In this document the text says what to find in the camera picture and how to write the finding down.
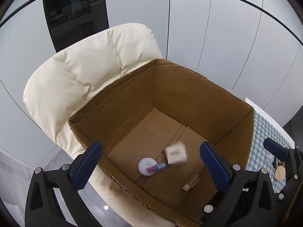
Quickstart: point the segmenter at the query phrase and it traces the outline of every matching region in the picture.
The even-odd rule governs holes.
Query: brown cardboard box
[[[98,163],[127,195],[179,226],[200,226],[203,206],[216,187],[199,155],[212,142],[232,164],[245,167],[251,148],[251,106],[200,74],[167,60],[153,60],[105,87],[74,114],[69,124],[87,148],[98,140],[104,154]],[[186,163],[142,176],[144,157],[165,162],[164,148],[178,140]],[[201,180],[188,192],[192,174]]]

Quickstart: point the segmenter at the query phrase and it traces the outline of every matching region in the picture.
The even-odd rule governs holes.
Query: white round lid
[[[148,171],[146,171],[146,169],[156,164],[157,162],[153,158],[143,158],[138,164],[138,170],[144,176],[151,176],[156,172],[149,173]]]

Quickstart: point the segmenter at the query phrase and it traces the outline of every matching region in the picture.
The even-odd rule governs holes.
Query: checkered tablecloth
[[[265,157],[269,152],[263,147],[263,141],[268,137],[278,142],[283,147],[290,146],[278,130],[255,111],[254,135],[246,170],[259,171],[262,167],[266,168],[272,180],[274,192],[279,193],[285,186],[285,178],[282,181],[276,180],[274,178],[275,169],[272,164],[268,164],[265,160]]]

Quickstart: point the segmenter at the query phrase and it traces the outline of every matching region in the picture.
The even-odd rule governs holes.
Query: gray tile floor
[[[65,163],[72,163],[72,158],[65,151],[61,150],[44,170],[55,170]],[[0,152],[0,197],[2,201],[12,205],[20,205],[24,213],[32,173],[32,169],[15,162]],[[55,189],[55,193],[66,220],[75,224],[64,204],[60,191]],[[79,195],[103,227],[131,227],[129,223],[123,220],[111,208],[104,209],[107,204],[97,194],[90,183],[87,183],[86,187],[79,191]]]

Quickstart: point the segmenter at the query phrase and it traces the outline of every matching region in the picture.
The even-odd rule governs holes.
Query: metal screw
[[[63,170],[63,171],[66,171],[68,168],[69,168],[69,164],[64,164],[64,165],[62,166],[62,170]]]
[[[206,206],[204,207],[204,211],[205,211],[206,213],[211,213],[213,210],[214,210],[214,207],[213,207],[212,205],[206,205]]]
[[[262,169],[261,169],[261,172],[263,172],[264,174],[266,174],[266,173],[267,173],[267,170],[266,170],[265,168],[262,168]]]
[[[38,168],[35,169],[35,173],[36,173],[36,174],[38,174],[38,173],[40,173],[40,172],[41,172],[41,168],[40,168],[40,167],[38,167]]]
[[[241,167],[240,167],[239,165],[237,165],[237,164],[234,164],[232,167],[233,167],[236,171],[238,171],[238,170],[241,169]]]

